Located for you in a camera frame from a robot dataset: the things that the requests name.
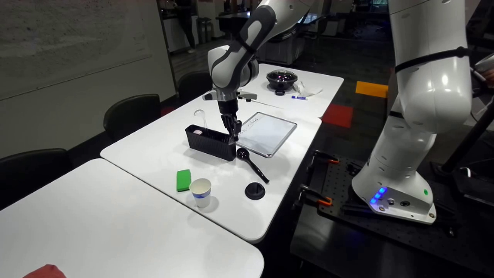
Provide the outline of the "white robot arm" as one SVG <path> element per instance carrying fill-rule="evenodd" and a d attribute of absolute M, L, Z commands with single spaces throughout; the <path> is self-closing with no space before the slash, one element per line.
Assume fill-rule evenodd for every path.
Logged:
<path fill-rule="evenodd" d="M 256 77 L 256 51 L 290 29 L 314 0 L 260 0 L 228 43 L 208 51 L 208 73 L 228 139 L 236 141 L 237 90 Z M 351 178 L 376 215 L 432 224 L 433 192 L 418 167 L 439 133 L 470 111 L 466 0 L 388 0 L 396 97 L 375 147 Z"/>

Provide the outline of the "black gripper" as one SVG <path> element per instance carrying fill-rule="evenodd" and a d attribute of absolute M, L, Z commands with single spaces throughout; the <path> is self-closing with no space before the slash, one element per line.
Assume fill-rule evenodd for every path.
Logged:
<path fill-rule="evenodd" d="M 236 118 L 236 111 L 237 111 L 237 101 L 228 101 L 228 102 L 219 102 L 219 113 L 220 113 L 220 119 L 223 122 L 223 128 L 226 130 L 226 133 L 229 136 L 232 136 L 232 141 L 239 139 L 239 133 L 242 128 L 242 122 Z"/>

